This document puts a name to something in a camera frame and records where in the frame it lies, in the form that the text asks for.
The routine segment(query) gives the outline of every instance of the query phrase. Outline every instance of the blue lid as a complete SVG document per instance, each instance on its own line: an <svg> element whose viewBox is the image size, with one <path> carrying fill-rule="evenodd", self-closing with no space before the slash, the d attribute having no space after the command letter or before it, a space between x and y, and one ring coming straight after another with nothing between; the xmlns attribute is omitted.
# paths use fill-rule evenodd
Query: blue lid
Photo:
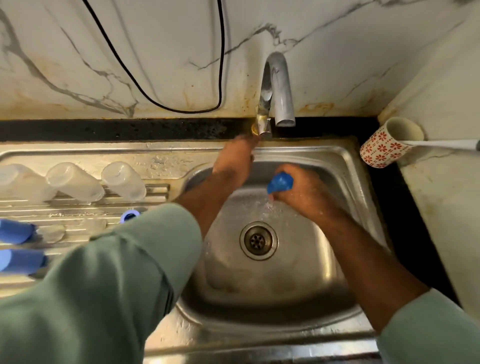
<svg viewBox="0 0 480 364"><path fill-rule="evenodd" d="M9 244L21 244L30 238L35 231L35 225L0 218L0 240Z"/></svg>
<svg viewBox="0 0 480 364"><path fill-rule="evenodd" d="M131 218L135 218L137 216L140 216L140 212L137 210L127 210L120 217L120 224L123 224L124 222L127 222Z"/></svg>
<svg viewBox="0 0 480 364"><path fill-rule="evenodd" d="M267 193L288 191L293 187L293 177L288 173L280 172L276 174L267 186Z"/></svg>
<svg viewBox="0 0 480 364"><path fill-rule="evenodd" d="M0 250L0 272L6 274L34 274L47 263L41 250Z"/></svg>

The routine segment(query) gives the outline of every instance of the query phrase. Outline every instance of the marble wall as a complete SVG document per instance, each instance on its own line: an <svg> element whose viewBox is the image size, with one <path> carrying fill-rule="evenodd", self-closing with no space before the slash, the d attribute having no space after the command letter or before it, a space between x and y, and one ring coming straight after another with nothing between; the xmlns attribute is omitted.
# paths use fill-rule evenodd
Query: marble wall
<svg viewBox="0 0 480 364"><path fill-rule="evenodd" d="M215 0L90 0L150 97L176 109L217 101ZM255 113L267 55L287 58L298 116L377 115L465 20L470 0L223 0L224 102L211 117ZM81 0L0 1L0 119L146 118Z"/></svg>
<svg viewBox="0 0 480 364"><path fill-rule="evenodd" d="M479 139L479 65L477 3L379 119L410 118L430 140ZM405 157L401 171L458 298L480 320L480 155L417 148Z"/></svg>

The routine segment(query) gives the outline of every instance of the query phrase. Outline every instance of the faucet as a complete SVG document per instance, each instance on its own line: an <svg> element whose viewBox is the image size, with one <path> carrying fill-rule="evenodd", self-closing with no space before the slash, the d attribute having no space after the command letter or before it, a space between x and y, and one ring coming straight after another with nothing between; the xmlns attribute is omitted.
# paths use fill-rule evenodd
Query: faucet
<svg viewBox="0 0 480 364"><path fill-rule="evenodd" d="M287 60L280 52L271 53L265 62L257 116L252 125L253 133L263 138L272 137L271 118L268 117L272 99L275 107L275 125L295 126Z"/></svg>

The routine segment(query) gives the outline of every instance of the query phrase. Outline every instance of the upside-down cup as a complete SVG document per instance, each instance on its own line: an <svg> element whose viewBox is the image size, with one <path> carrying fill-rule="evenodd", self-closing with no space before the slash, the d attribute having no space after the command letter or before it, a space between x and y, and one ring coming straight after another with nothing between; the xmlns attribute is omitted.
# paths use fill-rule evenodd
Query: upside-down cup
<svg viewBox="0 0 480 364"><path fill-rule="evenodd" d="M412 120L390 118L361 146L360 156L369 166L384 168L413 148L403 144L403 140L424 138L422 129Z"/></svg>

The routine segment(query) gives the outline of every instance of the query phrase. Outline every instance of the sink drain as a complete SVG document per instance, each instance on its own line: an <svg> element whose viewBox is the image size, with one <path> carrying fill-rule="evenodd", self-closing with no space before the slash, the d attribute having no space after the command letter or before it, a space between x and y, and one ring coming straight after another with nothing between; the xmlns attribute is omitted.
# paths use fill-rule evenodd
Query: sink drain
<svg viewBox="0 0 480 364"><path fill-rule="evenodd" d="M243 228L240 246L248 258L265 260L270 258L278 247L278 239L270 225L255 221Z"/></svg>

